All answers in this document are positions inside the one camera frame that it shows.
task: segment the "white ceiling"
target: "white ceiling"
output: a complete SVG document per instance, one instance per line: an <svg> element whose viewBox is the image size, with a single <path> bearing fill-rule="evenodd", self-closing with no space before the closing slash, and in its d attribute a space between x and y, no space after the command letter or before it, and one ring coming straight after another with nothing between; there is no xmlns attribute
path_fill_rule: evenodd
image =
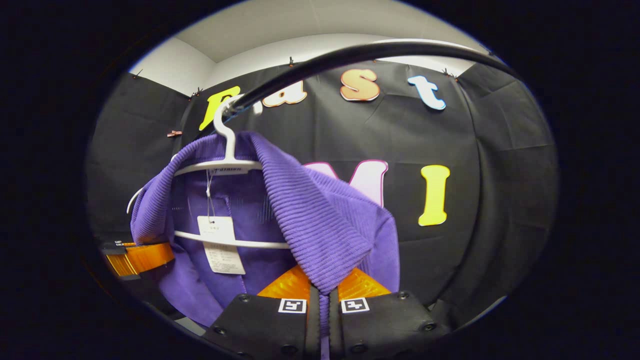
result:
<svg viewBox="0 0 640 360"><path fill-rule="evenodd" d="M391 0L249 0L193 24L176 37L218 63L272 42L327 33L425 38L484 51L448 23Z"/></svg>

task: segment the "ribbed knit collar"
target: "ribbed knit collar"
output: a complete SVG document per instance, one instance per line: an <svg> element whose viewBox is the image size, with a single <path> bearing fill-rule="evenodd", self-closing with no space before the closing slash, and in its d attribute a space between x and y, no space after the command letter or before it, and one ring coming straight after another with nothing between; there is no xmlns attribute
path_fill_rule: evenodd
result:
<svg viewBox="0 0 640 360"><path fill-rule="evenodd" d="M163 210L168 203L173 174L187 165L224 158L226 142L222 136L211 135L187 145L143 189L140 196L146 199L136 202L132 225L136 216L143 216L147 226L138 228L134 238L153 237L164 231L167 212ZM238 133L236 158L262 163L267 195L284 238L311 282L327 295L367 255L372 241L365 239L330 204L311 178L310 170L261 135ZM146 215L138 214L142 202L147 203ZM156 214L149 218L149 211Z"/></svg>

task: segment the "tag string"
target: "tag string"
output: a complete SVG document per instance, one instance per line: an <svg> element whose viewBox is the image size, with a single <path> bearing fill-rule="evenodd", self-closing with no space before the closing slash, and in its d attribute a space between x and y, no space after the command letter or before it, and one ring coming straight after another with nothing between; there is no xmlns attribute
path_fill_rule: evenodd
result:
<svg viewBox="0 0 640 360"><path fill-rule="evenodd" d="M213 183L213 174L209 177L209 169L207 169L207 220L210 224L213 224L214 221L211 221L209 216L209 208L213 212L213 216L216 216L216 209L213 207L213 200L211 199L211 183Z"/></svg>

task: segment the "purple knit fabric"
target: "purple knit fabric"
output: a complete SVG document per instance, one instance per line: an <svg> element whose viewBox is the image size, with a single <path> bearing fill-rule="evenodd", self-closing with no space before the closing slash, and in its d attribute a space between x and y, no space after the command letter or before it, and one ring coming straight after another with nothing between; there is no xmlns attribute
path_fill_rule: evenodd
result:
<svg viewBox="0 0 640 360"><path fill-rule="evenodd" d="M286 241L286 249L238 248L246 275L211 271L198 234L207 215L205 172L177 177L194 163L220 160L226 139L201 138L181 150L140 192L131 232L137 245L169 242L175 261L152 270L171 304L209 326L238 294L256 294L296 263L320 292L323 358L328 357L328 294L355 268L390 291L399 286L396 224L391 214L344 181L305 168L257 133L236 135L236 158L260 161L262 172L216 176L211 197L217 216L232 216L238 240Z"/></svg>

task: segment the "black curved rod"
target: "black curved rod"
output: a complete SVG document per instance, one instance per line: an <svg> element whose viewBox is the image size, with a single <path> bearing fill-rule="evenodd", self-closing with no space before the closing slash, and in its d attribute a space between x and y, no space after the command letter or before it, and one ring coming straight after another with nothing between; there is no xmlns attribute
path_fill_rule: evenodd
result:
<svg viewBox="0 0 640 360"><path fill-rule="evenodd" d="M247 92L223 113L223 119L231 119L263 98L318 73L365 60L393 56L447 56L475 61L504 71L518 80L520 76L496 58L456 44L419 41L382 42L345 47L296 64L288 71Z"/></svg>

